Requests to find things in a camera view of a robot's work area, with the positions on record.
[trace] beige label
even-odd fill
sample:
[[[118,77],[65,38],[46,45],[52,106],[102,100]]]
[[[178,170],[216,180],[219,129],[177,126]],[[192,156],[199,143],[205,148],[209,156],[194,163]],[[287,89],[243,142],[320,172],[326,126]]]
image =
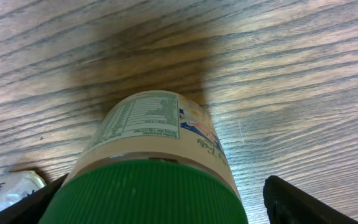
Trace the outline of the beige label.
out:
[[[239,197],[209,116],[176,93],[146,91],[122,100],[103,121],[66,182],[89,164],[130,152],[191,159],[213,170]]]

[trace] wooden table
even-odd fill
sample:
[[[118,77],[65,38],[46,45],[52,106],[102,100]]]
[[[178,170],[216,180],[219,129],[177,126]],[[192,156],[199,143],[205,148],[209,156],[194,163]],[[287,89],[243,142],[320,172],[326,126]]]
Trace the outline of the wooden table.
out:
[[[358,1],[0,0],[0,176],[67,173],[144,90],[209,111],[250,223],[273,174],[358,220]]]

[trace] plastic jar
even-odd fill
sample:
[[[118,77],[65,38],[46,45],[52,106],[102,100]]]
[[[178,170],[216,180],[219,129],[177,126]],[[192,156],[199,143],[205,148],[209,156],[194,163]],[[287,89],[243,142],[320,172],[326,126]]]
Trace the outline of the plastic jar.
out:
[[[170,91],[122,100],[40,223],[247,223],[211,119]]]

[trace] green nutrition label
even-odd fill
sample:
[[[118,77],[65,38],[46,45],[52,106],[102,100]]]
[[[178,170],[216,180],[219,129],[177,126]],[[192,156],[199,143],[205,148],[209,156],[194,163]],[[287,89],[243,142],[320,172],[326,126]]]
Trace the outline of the green nutrition label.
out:
[[[179,138],[178,98],[169,93],[144,93],[124,100],[109,113],[92,148],[134,136]]]

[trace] green lid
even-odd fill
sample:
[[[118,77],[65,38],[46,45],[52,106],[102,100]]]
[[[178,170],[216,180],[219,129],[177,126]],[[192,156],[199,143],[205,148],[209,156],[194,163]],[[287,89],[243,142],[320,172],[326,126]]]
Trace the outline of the green lid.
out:
[[[117,162],[62,187],[44,223],[247,223],[231,189],[203,171],[156,160]]]

